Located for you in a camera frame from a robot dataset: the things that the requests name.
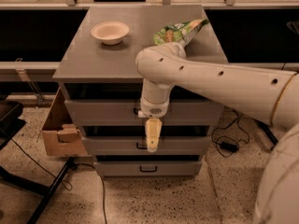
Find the white gripper with vent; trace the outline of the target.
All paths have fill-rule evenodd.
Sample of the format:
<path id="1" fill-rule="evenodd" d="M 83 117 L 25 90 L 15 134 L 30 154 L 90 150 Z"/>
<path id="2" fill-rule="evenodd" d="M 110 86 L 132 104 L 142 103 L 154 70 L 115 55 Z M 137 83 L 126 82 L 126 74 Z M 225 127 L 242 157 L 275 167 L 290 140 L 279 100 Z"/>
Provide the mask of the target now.
<path id="1" fill-rule="evenodd" d="M 154 104 L 144 98 L 140 99 L 140 110 L 138 116 L 147 118 L 145 123 L 146 144 L 148 152 L 155 152 L 159 145 L 162 122 L 159 118 L 163 117 L 168 110 L 169 102 Z"/>

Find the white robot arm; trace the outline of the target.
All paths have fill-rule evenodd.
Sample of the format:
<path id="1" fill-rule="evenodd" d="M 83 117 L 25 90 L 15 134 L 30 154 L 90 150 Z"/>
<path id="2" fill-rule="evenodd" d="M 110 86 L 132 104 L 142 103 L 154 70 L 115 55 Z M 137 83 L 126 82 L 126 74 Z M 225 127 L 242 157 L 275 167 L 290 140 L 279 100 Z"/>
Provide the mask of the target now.
<path id="1" fill-rule="evenodd" d="M 299 75 L 296 72 L 192 62 L 179 43 L 143 49 L 141 112 L 147 147 L 158 147 L 171 90 L 179 86 L 286 133 L 263 171 L 253 224 L 299 224 Z"/>

